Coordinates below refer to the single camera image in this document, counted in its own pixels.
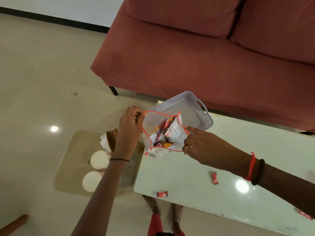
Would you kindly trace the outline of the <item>person's right hand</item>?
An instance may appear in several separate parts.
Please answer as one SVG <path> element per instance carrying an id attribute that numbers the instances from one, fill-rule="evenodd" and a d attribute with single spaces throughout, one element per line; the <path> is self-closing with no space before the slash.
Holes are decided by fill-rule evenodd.
<path id="1" fill-rule="evenodd" d="M 191 134 L 184 140 L 182 151 L 200 164 L 231 172 L 245 178 L 250 155 L 217 135 L 185 126 Z"/>

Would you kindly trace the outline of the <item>clear red-edged zip bag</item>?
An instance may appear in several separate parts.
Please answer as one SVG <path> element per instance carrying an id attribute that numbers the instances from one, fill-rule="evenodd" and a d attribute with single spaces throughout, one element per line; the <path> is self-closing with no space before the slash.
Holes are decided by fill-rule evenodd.
<path id="1" fill-rule="evenodd" d="M 182 152 L 184 146 L 184 140 L 188 137 L 189 132 L 183 127 L 178 138 L 174 139 L 174 145 L 172 149 L 154 147 L 154 145 L 159 141 L 168 141 L 165 136 L 161 135 L 159 141 L 155 141 L 156 138 L 156 128 L 164 119 L 170 119 L 176 115 L 167 115 L 157 111 L 146 111 L 146 117 L 144 118 L 142 124 L 142 137 L 144 142 L 144 155 L 151 157 L 160 157 L 169 152 Z"/>

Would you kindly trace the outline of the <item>person's right forearm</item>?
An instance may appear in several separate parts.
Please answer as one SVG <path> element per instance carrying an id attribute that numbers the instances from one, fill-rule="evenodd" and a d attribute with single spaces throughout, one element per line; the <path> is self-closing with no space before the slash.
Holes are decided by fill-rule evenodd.
<path id="1" fill-rule="evenodd" d="M 260 186 L 315 219 L 315 184 L 257 159 L 251 184 Z"/>

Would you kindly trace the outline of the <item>person's left forearm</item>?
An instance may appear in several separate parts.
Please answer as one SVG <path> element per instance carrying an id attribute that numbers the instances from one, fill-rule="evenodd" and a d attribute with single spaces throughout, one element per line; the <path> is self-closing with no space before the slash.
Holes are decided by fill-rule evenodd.
<path id="1" fill-rule="evenodd" d="M 127 163 L 109 162 L 71 236 L 106 236 L 116 191 Z"/>

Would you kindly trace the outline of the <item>red snack packet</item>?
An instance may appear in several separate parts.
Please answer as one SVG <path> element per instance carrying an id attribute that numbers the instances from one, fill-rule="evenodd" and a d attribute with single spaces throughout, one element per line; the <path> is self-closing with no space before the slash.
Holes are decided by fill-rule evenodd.
<path id="1" fill-rule="evenodd" d="M 159 125 L 158 127 L 156 128 L 156 138 L 155 138 L 155 141 L 159 141 L 160 139 L 160 136 L 162 135 L 162 132 L 165 128 L 165 125 L 167 123 L 168 119 L 164 119 Z"/>

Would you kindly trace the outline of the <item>brown paper bag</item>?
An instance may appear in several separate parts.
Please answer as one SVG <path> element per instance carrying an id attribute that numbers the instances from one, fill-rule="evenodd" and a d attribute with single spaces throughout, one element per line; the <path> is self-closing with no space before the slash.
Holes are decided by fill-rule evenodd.
<path id="1" fill-rule="evenodd" d="M 114 129 L 106 132 L 106 138 L 107 138 L 108 146 L 109 146 L 111 153 L 113 153 L 115 151 L 118 133 L 119 133 L 118 128 L 114 128 Z"/>

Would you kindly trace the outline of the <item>white snack packet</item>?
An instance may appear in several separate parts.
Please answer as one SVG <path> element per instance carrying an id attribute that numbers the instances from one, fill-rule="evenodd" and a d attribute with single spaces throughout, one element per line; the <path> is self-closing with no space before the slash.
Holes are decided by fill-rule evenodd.
<path id="1" fill-rule="evenodd" d="M 179 113 L 176 116 L 173 116 L 169 120 L 166 121 L 164 129 L 162 131 L 162 135 L 165 136 L 165 138 L 172 142 L 174 139 L 178 138 L 181 133 L 181 126 L 182 123 L 182 117 Z"/>

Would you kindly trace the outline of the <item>white perforated plastic basket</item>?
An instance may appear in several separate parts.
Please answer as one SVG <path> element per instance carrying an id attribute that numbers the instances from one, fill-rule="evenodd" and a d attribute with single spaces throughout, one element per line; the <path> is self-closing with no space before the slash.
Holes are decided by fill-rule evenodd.
<path id="1" fill-rule="evenodd" d="M 167 115 L 182 117 L 182 124 L 207 131 L 213 126 L 213 120 L 203 102 L 190 92 L 185 91 L 150 109 Z"/>

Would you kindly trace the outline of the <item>white paper cup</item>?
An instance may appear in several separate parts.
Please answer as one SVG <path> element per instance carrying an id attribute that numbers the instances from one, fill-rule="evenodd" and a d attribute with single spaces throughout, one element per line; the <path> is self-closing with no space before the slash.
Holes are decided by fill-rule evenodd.
<path id="1" fill-rule="evenodd" d="M 82 187 L 85 191 L 89 193 L 95 192 L 97 186 L 99 185 L 104 172 L 102 171 L 90 171 L 88 172 L 83 180 L 82 180 Z"/>
<path id="2" fill-rule="evenodd" d="M 104 170 L 108 167 L 110 158 L 110 153 L 104 150 L 99 150 L 92 154 L 89 164 L 96 170 Z"/>

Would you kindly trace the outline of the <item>red fabric sofa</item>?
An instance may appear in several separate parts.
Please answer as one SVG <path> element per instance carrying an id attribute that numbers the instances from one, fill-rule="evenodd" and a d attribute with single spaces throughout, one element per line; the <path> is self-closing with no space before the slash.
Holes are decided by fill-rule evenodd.
<path id="1" fill-rule="evenodd" d="M 315 133 L 315 65 L 127 13 L 122 3 L 91 70 L 107 86 L 171 98 L 193 92 L 207 108 Z"/>

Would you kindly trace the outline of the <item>person's left leg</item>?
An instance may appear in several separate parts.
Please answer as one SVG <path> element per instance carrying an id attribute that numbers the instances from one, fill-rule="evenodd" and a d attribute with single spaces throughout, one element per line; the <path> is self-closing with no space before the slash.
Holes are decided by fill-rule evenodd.
<path id="1" fill-rule="evenodd" d="M 162 221 L 161 221 L 161 210 L 155 198 L 143 195 L 143 198 L 147 202 L 148 206 L 152 211 L 151 221 L 148 229 L 147 236 L 161 236 L 164 233 Z"/>

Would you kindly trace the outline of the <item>person's leg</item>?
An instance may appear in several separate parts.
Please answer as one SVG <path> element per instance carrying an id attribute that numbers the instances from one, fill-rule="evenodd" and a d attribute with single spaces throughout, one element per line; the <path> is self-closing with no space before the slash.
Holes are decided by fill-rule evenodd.
<path id="1" fill-rule="evenodd" d="M 183 206 L 178 204 L 171 204 L 172 216 L 171 216 L 171 231 L 174 236 L 186 236 L 180 228 L 180 221 L 183 214 Z"/>
<path id="2" fill-rule="evenodd" d="M 151 221 L 148 229 L 147 236 L 161 236 L 164 233 L 162 221 L 161 221 L 161 210 L 155 198 L 143 195 L 143 198 L 147 202 L 148 206 L 152 211 Z"/>

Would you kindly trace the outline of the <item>red sofa back cushion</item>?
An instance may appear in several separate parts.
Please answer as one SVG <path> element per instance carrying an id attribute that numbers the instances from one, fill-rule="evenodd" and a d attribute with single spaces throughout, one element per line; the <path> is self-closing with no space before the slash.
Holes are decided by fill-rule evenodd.
<path id="1" fill-rule="evenodd" d="M 315 65 L 315 0 L 247 0 L 230 40 L 261 54 Z"/>
<path id="2" fill-rule="evenodd" d="M 217 38 L 226 38 L 243 0 L 127 0 L 138 20 Z"/>

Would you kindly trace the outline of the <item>person's right leg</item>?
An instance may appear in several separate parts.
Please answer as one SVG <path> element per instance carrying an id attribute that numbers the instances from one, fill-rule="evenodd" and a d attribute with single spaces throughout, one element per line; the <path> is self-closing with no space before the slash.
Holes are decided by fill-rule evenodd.
<path id="1" fill-rule="evenodd" d="M 174 236 L 186 236 L 180 228 L 180 221 L 183 214 L 183 206 L 178 204 L 171 204 L 172 216 L 171 216 L 171 231 Z"/>

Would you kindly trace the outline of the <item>black skirting board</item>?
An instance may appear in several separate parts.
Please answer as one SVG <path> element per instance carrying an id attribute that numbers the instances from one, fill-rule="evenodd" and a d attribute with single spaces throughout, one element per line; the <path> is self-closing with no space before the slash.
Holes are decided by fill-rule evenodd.
<path id="1" fill-rule="evenodd" d="M 28 12 L 28 11 L 21 11 L 21 10 L 16 10 L 12 8 L 7 8 L 7 7 L 0 7 L 0 13 L 6 14 L 6 15 L 12 15 L 16 17 L 21 17 L 21 18 L 26 18 L 26 19 L 42 21 L 46 23 L 53 23 L 53 24 L 58 24 L 62 26 L 78 28 L 82 30 L 104 33 L 104 34 L 107 34 L 108 31 L 110 30 L 110 27 L 106 27 L 106 26 L 84 23 L 84 22 L 79 22 L 79 21 L 69 20 L 69 19 L 63 19 L 63 18 L 48 16 L 48 15 L 43 15 L 43 14 L 38 14 L 38 13 L 33 13 L 33 12 Z"/>

